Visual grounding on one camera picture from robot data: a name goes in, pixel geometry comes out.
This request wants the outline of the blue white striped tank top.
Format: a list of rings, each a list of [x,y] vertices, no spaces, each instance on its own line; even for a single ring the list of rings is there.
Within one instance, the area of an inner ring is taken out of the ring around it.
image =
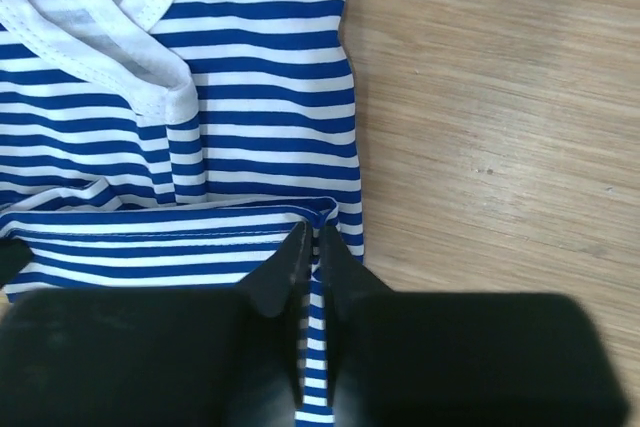
[[[231,287],[305,223],[290,426],[336,425],[321,231],[364,251],[345,3],[1,0],[1,240],[30,248],[9,310],[47,289]]]

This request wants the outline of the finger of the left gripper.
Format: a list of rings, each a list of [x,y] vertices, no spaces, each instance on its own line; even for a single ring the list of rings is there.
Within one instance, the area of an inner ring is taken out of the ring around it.
[[[20,239],[0,241],[0,287],[10,283],[30,263],[30,248]]]

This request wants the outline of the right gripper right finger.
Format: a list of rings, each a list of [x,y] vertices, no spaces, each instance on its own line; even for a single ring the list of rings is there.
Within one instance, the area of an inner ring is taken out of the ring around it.
[[[323,228],[338,426],[621,426],[630,403],[594,323],[556,293],[396,291]]]

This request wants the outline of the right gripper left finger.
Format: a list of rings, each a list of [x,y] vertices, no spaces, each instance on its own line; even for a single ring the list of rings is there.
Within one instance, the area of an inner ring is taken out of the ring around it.
[[[1,323],[5,426],[290,426],[312,232],[231,287],[47,289]]]

